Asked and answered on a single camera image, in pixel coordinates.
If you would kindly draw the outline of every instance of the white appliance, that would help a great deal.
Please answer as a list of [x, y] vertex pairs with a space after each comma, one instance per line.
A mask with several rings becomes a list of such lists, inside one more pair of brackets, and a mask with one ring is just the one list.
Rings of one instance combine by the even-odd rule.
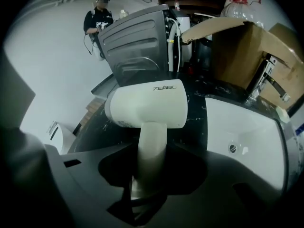
[[107, 117], [121, 127], [141, 128], [137, 172], [131, 198], [146, 198], [162, 189], [158, 181], [167, 145], [167, 128], [182, 128], [188, 105], [179, 79], [120, 87], [105, 103]]
[[277, 123], [266, 116], [220, 100], [206, 98], [207, 151], [240, 162], [282, 191], [285, 180], [284, 140]]
[[67, 154], [76, 139], [65, 126], [58, 122], [53, 122], [48, 130], [50, 143], [58, 150], [59, 154]]

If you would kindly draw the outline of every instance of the black countertop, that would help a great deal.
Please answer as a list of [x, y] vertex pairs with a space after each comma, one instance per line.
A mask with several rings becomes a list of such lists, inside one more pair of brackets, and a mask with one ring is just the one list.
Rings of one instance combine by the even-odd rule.
[[[180, 79], [185, 87], [188, 99], [188, 117], [181, 129], [168, 129], [168, 142], [191, 145], [195, 149], [207, 149], [207, 111], [205, 96], [220, 97], [251, 110], [258, 111], [271, 118], [278, 119], [275, 106], [258, 98], [250, 107], [243, 105], [247, 92], [235, 85], [208, 79], [205, 76], [190, 76], [172, 72], [139, 72], [126, 85], [135, 85], [153, 81]], [[112, 123], [101, 106], [78, 135], [69, 153], [101, 149], [122, 143], [136, 143], [140, 129], [122, 128]]]

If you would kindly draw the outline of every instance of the plastic bottle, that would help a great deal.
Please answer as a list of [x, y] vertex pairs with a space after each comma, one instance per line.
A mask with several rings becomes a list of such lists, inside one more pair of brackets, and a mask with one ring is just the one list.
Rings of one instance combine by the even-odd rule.
[[174, 1], [174, 7], [177, 11], [180, 11], [180, 3], [177, 0]]
[[261, 4], [261, 0], [252, 1], [248, 4], [248, 0], [229, 0], [231, 1], [224, 9], [222, 10], [221, 17], [232, 17], [232, 18], [241, 18], [248, 21], [256, 23], [260, 27], [264, 27], [263, 22], [259, 19], [257, 13], [250, 6], [253, 2], [258, 2]]
[[124, 17], [127, 17], [128, 15], [129, 13], [126, 10], [122, 9], [120, 10], [119, 18], [122, 19]]

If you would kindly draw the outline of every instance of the cardboard box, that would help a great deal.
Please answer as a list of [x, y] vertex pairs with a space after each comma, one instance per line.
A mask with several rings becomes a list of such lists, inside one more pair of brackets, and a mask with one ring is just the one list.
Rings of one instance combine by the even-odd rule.
[[[211, 71], [216, 79], [247, 89], [267, 53], [284, 61], [279, 71], [284, 71], [286, 77], [295, 70], [303, 69], [304, 72], [303, 62], [292, 49], [275, 35], [244, 19], [208, 19], [185, 31], [181, 38], [184, 43], [188, 43], [211, 34]], [[276, 80], [281, 76], [275, 73], [271, 77]], [[292, 89], [287, 89], [286, 85], [281, 86], [291, 96], [287, 104], [283, 103], [275, 89], [272, 91], [275, 97], [264, 97], [285, 109], [297, 101], [300, 93], [304, 94], [304, 84], [299, 84], [298, 94], [293, 94]]]
[[[283, 41], [290, 49], [292, 49], [299, 58], [304, 61], [303, 50], [300, 42], [298, 41], [298, 35], [291, 29], [282, 24], [274, 25], [270, 30], [270, 33], [277, 36]], [[298, 98], [304, 93], [304, 66], [297, 64], [291, 70], [280, 63], [277, 63], [274, 68], [271, 77], [290, 95], [290, 101], [287, 103], [282, 102], [275, 89], [267, 82], [261, 97], [269, 100], [275, 105], [279, 105], [284, 109], [288, 109]]]

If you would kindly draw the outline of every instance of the sink drain hole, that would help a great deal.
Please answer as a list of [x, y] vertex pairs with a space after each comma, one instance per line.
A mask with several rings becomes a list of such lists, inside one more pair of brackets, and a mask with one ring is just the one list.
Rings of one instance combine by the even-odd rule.
[[237, 151], [237, 147], [232, 144], [229, 146], [229, 151], [234, 154]]

